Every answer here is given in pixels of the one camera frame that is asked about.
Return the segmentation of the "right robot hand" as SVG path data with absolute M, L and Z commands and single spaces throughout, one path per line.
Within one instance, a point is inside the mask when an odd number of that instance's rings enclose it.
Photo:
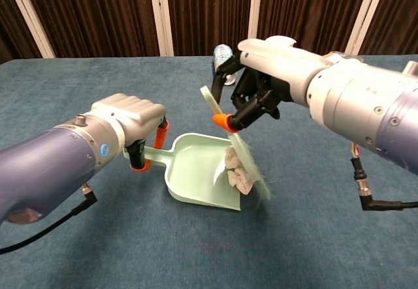
M 249 38 L 238 43 L 237 51 L 215 69 L 211 93 L 220 102 L 228 75 L 242 70 L 231 100 L 235 114 L 216 114 L 215 124 L 231 133 L 249 127 L 262 115 L 280 118 L 278 104 L 294 102 L 308 105 L 307 92 L 314 77 L 332 66 L 332 62 L 316 53 L 272 38 Z

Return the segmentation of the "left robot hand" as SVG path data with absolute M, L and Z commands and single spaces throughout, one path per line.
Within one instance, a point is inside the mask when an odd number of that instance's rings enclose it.
M 155 133 L 153 146 L 156 149 L 163 147 L 169 129 L 165 106 L 136 96 L 116 93 L 94 102 L 90 112 L 118 122 L 124 136 L 123 148 L 129 155 L 133 170 L 144 172 L 151 166 L 151 162 L 144 156 L 144 144 Z

